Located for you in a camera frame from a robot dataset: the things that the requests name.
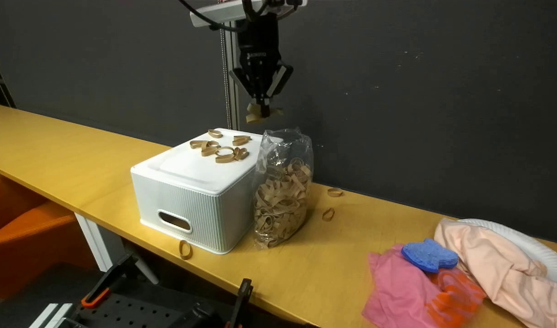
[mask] orange object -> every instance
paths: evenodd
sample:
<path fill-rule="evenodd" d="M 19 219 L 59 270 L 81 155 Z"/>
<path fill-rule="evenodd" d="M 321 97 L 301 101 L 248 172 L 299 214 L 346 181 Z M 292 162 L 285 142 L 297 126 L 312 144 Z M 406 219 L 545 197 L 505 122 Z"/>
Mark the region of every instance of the orange object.
<path fill-rule="evenodd" d="M 477 316 L 487 294 L 461 270 L 441 270 L 430 275 L 441 294 L 427 305 L 427 314 L 437 328 L 467 326 Z"/>
<path fill-rule="evenodd" d="M 0 299 L 61 263 L 95 268 L 75 215 L 0 177 Z"/>
<path fill-rule="evenodd" d="M 112 294 L 112 288 L 104 288 L 95 299 L 90 299 L 90 296 L 86 296 L 82 301 L 81 301 L 81 306 L 82 308 L 97 308 L 103 301 L 106 301 Z"/>

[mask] bag of dried pasta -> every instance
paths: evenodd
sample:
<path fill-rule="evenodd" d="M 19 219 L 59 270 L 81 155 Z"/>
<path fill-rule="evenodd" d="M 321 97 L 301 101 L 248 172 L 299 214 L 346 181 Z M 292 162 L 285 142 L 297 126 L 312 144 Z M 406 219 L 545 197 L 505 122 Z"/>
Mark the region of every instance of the bag of dried pasta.
<path fill-rule="evenodd" d="M 257 161 L 255 239 L 277 246 L 306 223 L 314 144 L 299 130 L 266 130 Z"/>

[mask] white plastic box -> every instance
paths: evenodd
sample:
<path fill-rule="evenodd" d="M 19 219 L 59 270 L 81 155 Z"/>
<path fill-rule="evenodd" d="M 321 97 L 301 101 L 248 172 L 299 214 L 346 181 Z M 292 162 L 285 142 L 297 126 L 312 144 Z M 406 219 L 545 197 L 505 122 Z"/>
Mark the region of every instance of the white plastic box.
<path fill-rule="evenodd" d="M 261 135 L 217 130 L 194 141 L 234 146 L 235 135 L 250 135 L 244 161 L 219 164 L 203 157 L 190 141 L 132 168 L 141 221 L 163 234 L 184 239 L 212 254 L 232 252 L 254 224 L 254 172 Z"/>

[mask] crumpled fabric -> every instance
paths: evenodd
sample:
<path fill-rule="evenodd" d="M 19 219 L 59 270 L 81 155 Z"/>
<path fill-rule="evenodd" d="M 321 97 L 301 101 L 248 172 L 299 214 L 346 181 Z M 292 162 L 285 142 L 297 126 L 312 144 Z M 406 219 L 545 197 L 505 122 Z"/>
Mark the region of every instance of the crumpled fabric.
<path fill-rule="evenodd" d="M 437 328 L 467 326 L 485 301 L 483 288 L 461 270 L 441 270 L 437 275 L 428 275 L 441 294 L 427 305 L 427 314 Z"/>
<path fill-rule="evenodd" d="M 461 270 L 425 275 L 401 248 L 370 255 L 376 292 L 365 317 L 379 328 L 459 328 L 481 308 L 485 292 Z"/>
<path fill-rule="evenodd" d="M 459 254 L 487 296 L 530 328 L 557 328 L 557 285 L 541 263 L 508 239 L 459 221 L 445 219 L 436 241 Z"/>

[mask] yellow table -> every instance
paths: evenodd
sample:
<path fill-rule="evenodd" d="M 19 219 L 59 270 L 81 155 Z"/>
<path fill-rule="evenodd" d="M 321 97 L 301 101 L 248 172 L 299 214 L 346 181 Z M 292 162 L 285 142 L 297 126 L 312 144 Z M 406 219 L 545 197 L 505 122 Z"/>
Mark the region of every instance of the yellow table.
<path fill-rule="evenodd" d="M 0 173 L 228 292 L 254 279 L 261 308 L 317 326 L 370 326 L 368 255 L 430 237 L 439 214 L 346 192 L 312 190 L 312 217 L 285 246 L 261 250 L 252 237 L 228 255 L 195 250 L 141 224 L 130 168 L 166 146 L 0 106 Z M 323 212 L 336 208 L 336 219 Z M 474 326 L 521 326 L 487 303 Z"/>

